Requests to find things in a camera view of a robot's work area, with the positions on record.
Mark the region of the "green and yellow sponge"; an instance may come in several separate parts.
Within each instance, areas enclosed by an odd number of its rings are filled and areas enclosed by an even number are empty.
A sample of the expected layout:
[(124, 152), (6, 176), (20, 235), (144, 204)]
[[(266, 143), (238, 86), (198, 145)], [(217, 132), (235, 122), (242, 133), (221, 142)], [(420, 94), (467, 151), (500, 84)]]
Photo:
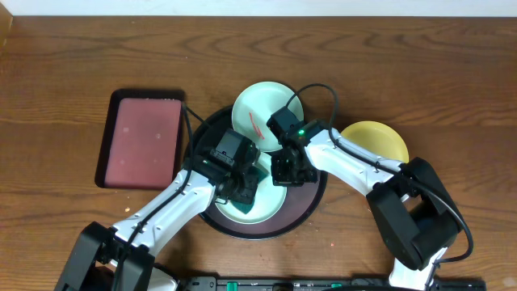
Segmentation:
[(254, 206), (254, 198), (259, 184), (266, 177), (267, 171), (261, 167), (250, 167), (238, 180), (239, 188), (230, 203), (241, 213), (248, 214)]

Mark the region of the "yellow plate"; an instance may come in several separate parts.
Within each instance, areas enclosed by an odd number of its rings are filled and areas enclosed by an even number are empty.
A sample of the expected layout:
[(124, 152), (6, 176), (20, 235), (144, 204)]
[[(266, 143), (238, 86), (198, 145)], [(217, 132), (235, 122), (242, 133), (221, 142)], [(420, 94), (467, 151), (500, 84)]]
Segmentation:
[(341, 135), (374, 154), (401, 162), (409, 162), (409, 151), (404, 140), (386, 124), (376, 121), (360, 121), (347, 126)]

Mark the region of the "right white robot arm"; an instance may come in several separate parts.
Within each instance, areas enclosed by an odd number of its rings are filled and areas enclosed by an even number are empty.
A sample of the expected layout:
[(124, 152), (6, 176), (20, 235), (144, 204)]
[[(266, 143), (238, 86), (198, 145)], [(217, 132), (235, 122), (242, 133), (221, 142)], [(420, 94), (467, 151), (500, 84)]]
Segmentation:
[(395, 258), (389, 285), (427, 290), (444, 253), (467, 229), (435, 170), (426, 160), (408, 163), (378, 156), (345, 139), (327, 123), (272, 117), (267, 127), (281, 155), (271, 169), (276, 184), (311, 181), (324, 171), (364, 195), (385, 245)]

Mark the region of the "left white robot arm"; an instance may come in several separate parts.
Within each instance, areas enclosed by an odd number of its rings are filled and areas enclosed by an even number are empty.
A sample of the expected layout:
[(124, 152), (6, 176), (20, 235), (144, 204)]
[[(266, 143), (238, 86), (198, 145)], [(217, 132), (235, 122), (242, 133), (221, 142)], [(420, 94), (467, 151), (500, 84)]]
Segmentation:
[(208, 158), (191, 159), (162, 193), (131, 217), (110, 228), (96, 221), (86, 226), (55, 289), (176, 289), (175, 279), (154, 266), (162, 248), (213, 202), (250, 204), (267, 174), (258, 162), (224, 168)]

